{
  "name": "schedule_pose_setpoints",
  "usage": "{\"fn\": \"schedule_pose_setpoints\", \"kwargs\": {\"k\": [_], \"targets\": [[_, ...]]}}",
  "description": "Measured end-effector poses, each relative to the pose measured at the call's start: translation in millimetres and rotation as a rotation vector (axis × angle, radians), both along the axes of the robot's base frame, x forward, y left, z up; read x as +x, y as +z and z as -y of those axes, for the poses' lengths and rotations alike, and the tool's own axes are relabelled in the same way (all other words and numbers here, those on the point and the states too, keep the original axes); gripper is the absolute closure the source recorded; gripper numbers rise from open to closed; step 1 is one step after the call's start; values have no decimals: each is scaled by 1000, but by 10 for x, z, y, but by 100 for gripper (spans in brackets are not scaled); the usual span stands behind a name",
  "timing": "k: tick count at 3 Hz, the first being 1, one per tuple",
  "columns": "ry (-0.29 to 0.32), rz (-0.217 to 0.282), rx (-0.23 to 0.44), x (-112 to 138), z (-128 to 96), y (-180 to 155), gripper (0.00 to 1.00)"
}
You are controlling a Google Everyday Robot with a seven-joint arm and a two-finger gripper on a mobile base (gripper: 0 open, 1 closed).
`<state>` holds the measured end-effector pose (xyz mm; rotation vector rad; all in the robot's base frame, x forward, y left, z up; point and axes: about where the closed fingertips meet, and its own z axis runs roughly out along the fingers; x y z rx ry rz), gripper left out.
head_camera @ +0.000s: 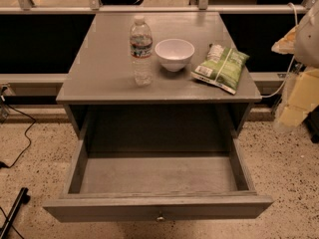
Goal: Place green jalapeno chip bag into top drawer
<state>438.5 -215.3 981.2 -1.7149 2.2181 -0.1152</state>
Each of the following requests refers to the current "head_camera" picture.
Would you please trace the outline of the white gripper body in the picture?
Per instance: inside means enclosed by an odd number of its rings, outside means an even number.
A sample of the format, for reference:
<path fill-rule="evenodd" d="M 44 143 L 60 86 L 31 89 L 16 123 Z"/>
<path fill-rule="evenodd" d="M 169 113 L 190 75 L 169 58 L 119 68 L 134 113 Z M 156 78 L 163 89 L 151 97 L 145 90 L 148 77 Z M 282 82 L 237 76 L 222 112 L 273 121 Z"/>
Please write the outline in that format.
<path fill-rule="evenodd" d="M 273 127 L 279 132 L 290 132 L 301 125 L 318 106 L 319 69 L 307 67 L 304 72 L 289 76 Z"/>

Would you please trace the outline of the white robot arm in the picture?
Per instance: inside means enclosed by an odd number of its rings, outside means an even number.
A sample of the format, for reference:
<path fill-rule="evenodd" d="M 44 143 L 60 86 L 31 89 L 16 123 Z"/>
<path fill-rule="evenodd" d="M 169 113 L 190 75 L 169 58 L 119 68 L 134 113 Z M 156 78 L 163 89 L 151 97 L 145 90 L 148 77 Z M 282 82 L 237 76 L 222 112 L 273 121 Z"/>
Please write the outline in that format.
<path fill-rule="evenodd" d="M 272 52 L 292 54 L 306 69 L 290 74 L 275 113 L 274 128 L 286 132 L 301 125 L 319 106 L 319 1 L 284 37 L 275 42 Z"/>

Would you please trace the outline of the yellow ribbed gripper finger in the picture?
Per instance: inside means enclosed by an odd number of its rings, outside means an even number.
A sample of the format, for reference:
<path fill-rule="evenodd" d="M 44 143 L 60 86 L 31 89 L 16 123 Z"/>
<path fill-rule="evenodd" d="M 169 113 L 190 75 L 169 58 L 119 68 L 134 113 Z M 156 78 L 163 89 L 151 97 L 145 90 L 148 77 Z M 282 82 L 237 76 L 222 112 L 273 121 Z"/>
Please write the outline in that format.
<path fill-rule="evenodd" d="M 271 47 L 271 51 L 277 54 L 293 54 L 295 51 L 295 36 L 296 36 L 297 27 L 294 26 L 291 30 L 289 30 L 284 37 L 282 37 L 279 41 L 275 42 Z"/>

